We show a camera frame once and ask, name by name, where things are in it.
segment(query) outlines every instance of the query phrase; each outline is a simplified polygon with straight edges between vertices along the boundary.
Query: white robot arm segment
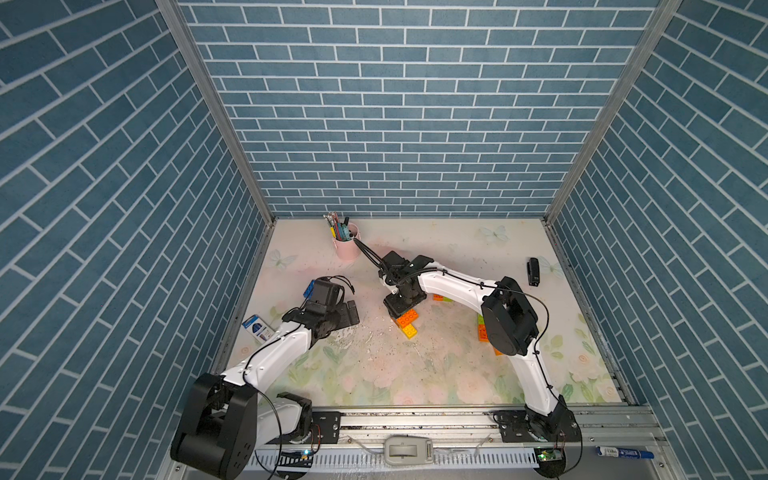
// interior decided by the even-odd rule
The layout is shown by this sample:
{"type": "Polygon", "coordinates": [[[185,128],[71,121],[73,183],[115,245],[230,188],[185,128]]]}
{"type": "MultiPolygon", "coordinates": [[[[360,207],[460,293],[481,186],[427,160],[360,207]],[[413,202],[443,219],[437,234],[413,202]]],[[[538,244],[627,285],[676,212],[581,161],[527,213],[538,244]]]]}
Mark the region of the white robot arm segment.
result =
{"type": "Polygon", "coordinates": [[[308,328],[296,322],[283,322],[266,345],[251,357],[226,370],[223,373],[224,381],[234,385],[244,385],[247,382],[253,388],[264,392],[283,370],[306,353],[311,345],[312,332],[308,328]]]}
{"type": "MultiPolygon", "coordinates": [[[[419,274],[419,285],[425,293],[436,293],[447,296],[451,300],[466,305],[479,315],[482,315],[484,297],[496,288],[495,280],[483,280],[464,273],[445,268],[437,262],[429,263],[426,268],[435,267],[441,271],[419,274]]],[[[534,342],[528,345],[525,355],[507,356],[518,375],[520,385],[525,393],[525,404],[531,410],[542,415],[553,412],[558,405],[557,397],[560,393],[552,387],[552,394],[548,391],[546,377],[547,367],[544,363],[539,368],[536,355],[533,353],[534,342]]]]}

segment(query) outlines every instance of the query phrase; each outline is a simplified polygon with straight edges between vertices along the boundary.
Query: brick wall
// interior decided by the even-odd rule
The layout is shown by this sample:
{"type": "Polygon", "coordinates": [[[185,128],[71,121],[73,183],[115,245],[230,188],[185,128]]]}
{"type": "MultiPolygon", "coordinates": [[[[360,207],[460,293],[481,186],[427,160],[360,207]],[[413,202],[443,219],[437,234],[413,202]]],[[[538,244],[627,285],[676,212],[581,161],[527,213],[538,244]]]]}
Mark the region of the brick wall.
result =
{"type": "Polygon", "coordinates": [[[276,214],[540,217],[657,0],[181,3],[276,214]]]}
{"type": "Polygon", "coordinates": [[[555,224],[690,478],[768,466],[766,24],[684,0],[555,224]]]}
{"type": "Polygon", "coordinates": [[[153,0],[0,2],[0,478],[144,478],[263,222],[153,0]]]}

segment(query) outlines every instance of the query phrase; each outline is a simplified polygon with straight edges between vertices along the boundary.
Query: black cable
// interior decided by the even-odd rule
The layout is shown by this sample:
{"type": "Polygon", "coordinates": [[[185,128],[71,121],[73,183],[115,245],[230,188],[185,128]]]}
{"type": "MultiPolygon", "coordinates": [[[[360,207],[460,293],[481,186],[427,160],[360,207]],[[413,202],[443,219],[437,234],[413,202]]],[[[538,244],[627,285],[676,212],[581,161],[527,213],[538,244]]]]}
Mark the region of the black cable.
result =
{"type": "Polygon", "coordinates": [[[318,278],[318,280],[332,280],[335,278],[346,283],[349,286],[349,289],[352,291],[352,295],[355,294],[355,287],[352,285],[352,282],[350,282],[349,279],[343,275],[321,276],[318,278]]]}
{"type": "Polygon", "coordinates": [[[264,397],[270,403],[270,407],[272,407],[272,411],[275,413],[275,419],[277,420],[277,431],[280,434],[280,436],[277,437],[278,439],[280,439],[280,441],[277,443],[277,458],[275,458],[275,466],[274,468],[272,468],[271,472],[266,469],[263,463],[261,463],[261,460],[259,460],[259,456],[256,455],[256,450],[253,451],[253,456],[256,457],[256,461],[259,463],[259,466],[263,468],[265,472],[268,472],[270,474],[267,480],[272,480],[272,477],[275,475],[275,472],[277,472],[277,464],[280,463],[280,456],[283,454],[283,426],[280,424],[280,415],[277,415],[277,409],[275,408],[275,404],[272,403],[272,400],[270,400],[270,397],[264,395],[259,389],[256,389],[256,393],[264,397]]]}

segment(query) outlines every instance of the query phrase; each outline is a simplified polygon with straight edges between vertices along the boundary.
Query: pink pencil cup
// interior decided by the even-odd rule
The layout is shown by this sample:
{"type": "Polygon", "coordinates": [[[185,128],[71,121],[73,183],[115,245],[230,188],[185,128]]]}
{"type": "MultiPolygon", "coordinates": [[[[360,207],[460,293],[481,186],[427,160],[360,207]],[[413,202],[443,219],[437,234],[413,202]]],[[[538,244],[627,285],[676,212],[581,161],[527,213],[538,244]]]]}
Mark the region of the pink pencil cup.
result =
{"type": "MultiPolygon", "coordinates": [[[[349,235],[352,238],[360,238],[360,230],[357,229],[357,225],[349,223],[349,235]]],[[[360,256],[360,249],[355,244],[354,240],[347,240],[346,242],[333,239],[333,246],[336,248],[336,255],[344,262],[352,262],[354,259],[360,256]]]]}

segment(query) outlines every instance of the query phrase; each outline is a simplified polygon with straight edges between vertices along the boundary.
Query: table surface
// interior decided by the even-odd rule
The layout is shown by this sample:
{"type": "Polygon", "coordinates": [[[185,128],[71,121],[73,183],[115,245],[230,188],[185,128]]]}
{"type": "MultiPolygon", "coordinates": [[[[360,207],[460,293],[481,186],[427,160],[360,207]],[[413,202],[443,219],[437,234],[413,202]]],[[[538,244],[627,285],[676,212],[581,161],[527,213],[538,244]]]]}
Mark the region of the table surface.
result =
{"type": "MultiPolygon", "coordinates": [[[[394,250],[411,260],[422,254],[471,276],[510,276],[541,298],[551,314],[539,346],[550,382],[571,403],[620,402],[574,294],[539,220],[352,220],[361,240],[380,256],[394,250]],[[525,263],[538,257],[541,284],[528,285],[525,263]]],[[[336,256],[325,220],[278,220],[251,293],[247,315],[273,328],[303,301],[318,276],[346,275],[355,287],[360,324],[319,340],[269,388],[291,392],[317,406],[486,405],[523,403],[515,371],[505,356],[478,340],[477,314],[459,303],[416,306],[419,333],[408,340],[382,304],[388,293],[364,257],[336,256]]],[[[546,313],[534,300],[538,328],[546,313]]],[[[256,340],[240,329],[229,366],[250,355],[256,340]]]]}

